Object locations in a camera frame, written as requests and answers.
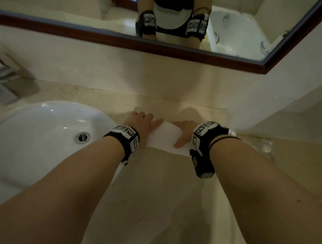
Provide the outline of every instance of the mirror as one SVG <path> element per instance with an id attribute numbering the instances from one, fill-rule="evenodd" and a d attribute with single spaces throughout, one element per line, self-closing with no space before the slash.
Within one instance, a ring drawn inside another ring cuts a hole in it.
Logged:
<path id="1" fill-rule="evenodd" d="M 317 2 L 318 0 L 0 0 L 0 9 L 139 36 L 140 40 L 171 43 L 206 53 L 244 58 L 252 62 L 264 60 L 291 34 L 290 31 L 312 11 Z M 144 13 L 149 16 L 146 21 Z M 145 34 L 151 31 L 155 35 Z"/>

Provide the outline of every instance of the white bathtub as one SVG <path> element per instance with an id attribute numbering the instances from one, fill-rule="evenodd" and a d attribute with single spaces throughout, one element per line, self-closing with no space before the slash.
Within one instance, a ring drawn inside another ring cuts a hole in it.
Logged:
<path id="1" fill-rule="evenodd" d="M 267 53 L 261 50 L 270 47 L 265 34 L 253 16 L 234 10 L 213 6 L 207 29 L 208 39 L 213 52 L 262 60 Z"/>

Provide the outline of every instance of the wooden mirror frame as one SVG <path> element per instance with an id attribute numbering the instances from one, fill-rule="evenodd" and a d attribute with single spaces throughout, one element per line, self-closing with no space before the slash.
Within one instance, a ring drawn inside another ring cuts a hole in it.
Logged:
<path id="1" fill-rule="evenodd" d="M 130 0 L 117 1 L 117 6 L 120 6 L 119 3 L 128 4 Z M 131 7 L 135 6 L 136 2 L 132 2 Z M 215 52 L 190 49 L 165 42 L 150 41 L 136 36 L 125 35 L 109 30 L 96 29 L 77 24 L 70 24 L 0 10 L 0 25 L 12 26 L 26 30 L 127 48 L 257 74 L 267 74 L 321 21 L 322 1 L 318 1 L 314 7 L 312 7 L 312 9 L 301 19 L 301 21 L 289 32 L 287 37 L 285 37 L 264 60 L 255 61 Z"/>

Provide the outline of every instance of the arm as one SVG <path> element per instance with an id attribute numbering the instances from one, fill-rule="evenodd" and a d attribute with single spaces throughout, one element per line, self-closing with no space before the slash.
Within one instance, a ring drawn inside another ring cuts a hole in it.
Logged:
<path id="1" fill-rule="evenodd" d="M 131 113 L 144 148 L 162 119 Z M 89 220 L 125 156 L 121 143 L 107 136 L 75 152 L 40 181 L 0 205 L 2 243 L 81 243 Z"/>
<path id="2" fill-rule="evenodd" d="M 195 15 L 197 15 L 197 14 L 208 14 L 209 12 L 208 12 L 207 9 L 209 9 L 211 11 L 212 4 L 213 4 L 212 0 L 194 0 L 193 13 Z M 199 49 L 200 48 L 200 43 L 201 43 L 201 41 L 200 41 L 199 38 L 190 36 L 189 38 L 184 40 L 183 45 L 185 47 Z"/>
<path id="3" fill-rule="evenodd" d="M 174 124 L 184 131 L 178 148 L 198 123 Z M 248 244 L 321 242 L 322 203 L 254 148 L 227 138 L 214 144 L 210 159 Z"/>
<path id="4" fill-rule="evenodd" d="M 154 10 L 154 0 L 137 0 L 137 8 L 139 11 L 139 15 L 147 10 Z M 142 35 L 143 38 L 155 40 L 157 41 L 158 38 L 156 35 Z"/>

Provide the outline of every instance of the white ceramic sink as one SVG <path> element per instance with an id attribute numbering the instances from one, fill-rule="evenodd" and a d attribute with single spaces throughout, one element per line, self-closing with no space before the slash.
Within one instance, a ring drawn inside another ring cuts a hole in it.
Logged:
<path id="1" fill-rule="evenodd" d="M 7 113 L 0 120 L 0 203 L 115 125 L 95 108 L 64 101 L 31 104 Z M 85 143 L 77 136 L 82 132 L 87 135 Z"/>

